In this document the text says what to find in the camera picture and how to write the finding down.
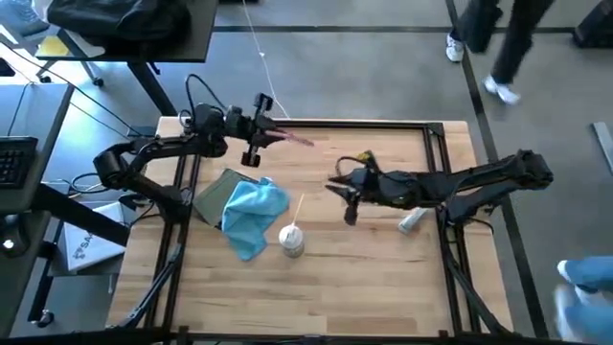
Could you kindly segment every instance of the wooden tabletop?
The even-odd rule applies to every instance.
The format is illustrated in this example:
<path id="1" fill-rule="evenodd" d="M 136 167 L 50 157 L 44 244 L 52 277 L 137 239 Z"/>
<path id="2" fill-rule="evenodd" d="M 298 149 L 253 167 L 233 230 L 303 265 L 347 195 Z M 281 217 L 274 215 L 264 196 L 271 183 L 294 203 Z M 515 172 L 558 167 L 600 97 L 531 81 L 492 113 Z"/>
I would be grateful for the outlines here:
<path id="1" fill-rule="evenodd" d="M 466 123 L 444 122 L 444 129 L 453 170 L 476 165 Z M 180 131 L 176 119 L 160 119 L 159 134 Z M 288 212 L 266 232 L 268 247 L 248 263 L 238 259 L 220 231 L 192 219 L 173 327 L 215 334 L 436 335 L 451 330 L 434 214 L 428 212 L 405 236 L 397 224 L 408 212 L 361 205 L 356 226 L 348 226 L 344 202 L 324 188 L 338 157 L 364 150 L 372 150 L 385 171 L 427 171 L 421 132 L 293 131 L 314 141 L 315 148 L 278 143 L 261 150 L 261 166 L 251 169 L 239 162 L 246 144 L 230 139 L 224 157 L 201 163 L 198 193 L 231 168 L 254 178 L 272 177 L 291 201 Z M 176 161 L 151 162 L 147 177 L 171 184 Z M 305 231 L 305 254 L 289 259 L 277 236 L 291 222 L 301 194 L 305 199 L 297 224 Z M 162 228 L 160 219 L 150 218 L 132 230 L 109 324 L 124 318 L 148 289 Z M 465 240 L 475 288 L 512 329 L 492 234 L 471 224 Z M 160 324 L 165 300 L 158 308 Z M 467 322 L 465 299 L 460 300 Z"/>

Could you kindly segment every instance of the person's leg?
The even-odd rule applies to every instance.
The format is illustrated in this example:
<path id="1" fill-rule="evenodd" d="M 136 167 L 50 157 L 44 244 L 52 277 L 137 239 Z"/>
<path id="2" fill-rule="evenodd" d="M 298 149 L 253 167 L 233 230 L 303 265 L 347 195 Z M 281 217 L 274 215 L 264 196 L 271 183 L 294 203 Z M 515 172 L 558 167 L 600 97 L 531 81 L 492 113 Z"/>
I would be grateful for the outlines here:
<path id="1" fill-rule="evenodd" d="M 494 63 L 491 76 L 484 80 L 486 89 L 508 104 L 519 101 L 508 85 L 519 70 L 522 59 L 533 45 L 532 35 L 536 25 L 554 0 L 515 0 L 511 21 L 507 28 L 505 41 Z"/>
<path id="2" fill-rule="evenodd" d="M 455 29 L 447 35 L 447 48 L 444 52 L 451 62 L 460 62 L 464 58 L 464 43 Z"/>

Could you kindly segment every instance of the white sneaker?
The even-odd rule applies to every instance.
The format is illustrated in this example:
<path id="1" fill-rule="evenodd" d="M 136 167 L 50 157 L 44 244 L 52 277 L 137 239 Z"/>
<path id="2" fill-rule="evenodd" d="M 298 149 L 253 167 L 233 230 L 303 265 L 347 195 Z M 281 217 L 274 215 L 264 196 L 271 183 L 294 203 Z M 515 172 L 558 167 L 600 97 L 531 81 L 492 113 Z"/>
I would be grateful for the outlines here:
<path id="1" fill-rule="evenodd" d="M 566 272 L 566 262 L 567 262 L 566 260 L 562 260 L 561 262 L 559 262 L 557 264 L 557 271 L 559 272 L 559 275 L 561 275 L 562 278 L 564 278 L 565 281 L 567 281 L 570 284 L 573 284 L 573 282 L 571 282 L 571 278 L 568 276 L 568 273 Z M 597 305 L 608 304 L 608 300 L 606 299 L 606 297 L 604 297 L 601 291 L 590 293 L 590 292 L 585 291 L 581 287 L 578 287 L 576 285 L 574 286 L 575 286 L 575 294 L 577 295 L 577 297 L 579 298 L 579 300 L 584 306 L 597 306 Z"/>
<path id="2" fill-rule="evenodd" d="M 447 49 L 445 52 L 451 62 L 460 62 L 464 57 L 464 43 L 451 38 L 451 35 L 447 34 Z"/>
<path id="3" fill-rule="evenodd" d="M 566 309 L 577 303 L 571 290 L 565 286 L 556 287 L 554 302 L 556 303 L 556 327 L 559 336 L 564 341 L 581 342 L 582 339 L 573 331 L 566 318 Z"/>
<path id="4" fill-rule="evenodd" d="M 514 105 L 521 100 L 521 96 L 512 92 L 507 84 L 497 83 L 492 76 L 485 78 L 483 85 L 490 94 L 498 96 L 505 104 Z"/>

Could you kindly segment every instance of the white cable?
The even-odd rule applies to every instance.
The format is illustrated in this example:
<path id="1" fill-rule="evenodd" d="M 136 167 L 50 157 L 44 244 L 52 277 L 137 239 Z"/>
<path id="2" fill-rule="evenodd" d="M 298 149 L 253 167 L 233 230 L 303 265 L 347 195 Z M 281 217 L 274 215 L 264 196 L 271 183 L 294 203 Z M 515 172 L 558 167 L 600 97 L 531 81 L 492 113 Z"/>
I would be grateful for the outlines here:
<path id="1" fill-rule="evenodd" d="M 53 180 L 53 181 L 42 181 L 41 183 L 44 183 L 44 184 L 66 183 L 66 184 L 70 185 L 70 183 L 68 183 L 68 182 L 66 182 L 64 180 L 61 180 L 61 179 L 57 179 L 57 180 Z M 83 184 L 76 184 L 75 186 L 76 187 L 85 187 L 86 189 L 85 189 L 84 192 L 91 192 L 91 191 L 95 190 L 96 188 L 100 187 L 101 185 L 102 185 L 102 183 L 97 183 L 97 184 L 91 185 L 91 186 L 90 185 L 83 185 Z M 75 197 L 79 197 L 79 196 L 82 196 L 82 193 L 76 193 L 74 195 L 69 195 L 68 197 L 75 198 Z"/>
<path id="2" fill-rule="evenodd" d="M 268 69 L 268 63 L 266 62 L 265 53 L 261 50 L 260 42 L 258 41 L 258 36 L 256 35 L 256 30 L 253 28 L 253 22 L 251 21 L 251 15 L 249 15 L 249 10 L 247 10 L 247 2 L 242 0 L 242 7 L 245 10 L 245 17 L 247 17 L 247 22 L 249 23 L 249 28 L 251 28 L 251 35 L 253 35 L 253 40 L 256 42 L 256 49 L 258 49 L 258 55 L 260 55 L 261 62 L 264 65 L 264 71 L 266 72 L 266 78 L 268 79 L 268 85 L 270 86 L 270 92 L 272 93 L 272 98 L 275 103 L 279 106 L 281 111 L 284 113 L 287 119 L 291 120 L 291 117 L 285 111 L 284 106 L 279 102 L 279 98 L 277 98 L 277 93 L 275 92 L 275 87 L 272 84 L 272 79 L 270 78 L 270 70 Z"/>

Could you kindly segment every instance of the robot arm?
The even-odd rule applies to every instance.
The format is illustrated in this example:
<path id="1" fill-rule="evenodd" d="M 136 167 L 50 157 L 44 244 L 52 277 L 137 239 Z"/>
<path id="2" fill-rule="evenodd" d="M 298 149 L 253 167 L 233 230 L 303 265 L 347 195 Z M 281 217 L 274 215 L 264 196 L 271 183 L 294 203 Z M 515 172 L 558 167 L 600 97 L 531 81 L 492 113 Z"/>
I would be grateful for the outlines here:
<path id="1" fill-rule="evenodd" d="M 353 160 L 364 165 L 349 174 L 341 174 L 339 163 Z M 355 225 L 360 201 L 410 210 L 415 207 L 431 208 L 445 203 L 447 219 L 463 222 L 474 216 L 485 205 L 495 205 L 502 196 L 516 190 L 544 189 L 554 180 L 545 160 L 530 150 L 498 162 L 455 173 L 445 172 L 383 172 L 370 151 L 358 156 L 341 157 L 336 165 L 337 175 L 327 185 L 332 192 L 347 201 L 345 222 Z M 457 195 L 482 187 L 469 195 Z"/>
<path id="2" fill-rule="evenodd" d="M 225 137 L 238 138 L 248 144 L 241 164 L 257 167 L 260 164 L 259 148 L 294 138 L 275 126 L 263 115 L 272 107 L 273 100 L 263 94 L 256 98 L 256 114 L 253 118 L 242 115 L 242 110 L 231 107 L 226 114 L 220 109 L 199 104 L 193 117 L 185 126 L 182 135 L 170 138 L 136 139 L 130 143 L 117 144 L 94 158 L 94 166 L 104 187 L 115 190 L 130 190 L 155 202 L 162 217 L 178 222 L 189 213 L 187 195 L 173 186 L 161 186 L 142 175 L 145 165 L 158 158 L 199 154 L 217 158 L 226 153 Z M 134 154 L 128 162 L 124 153 Z"/>

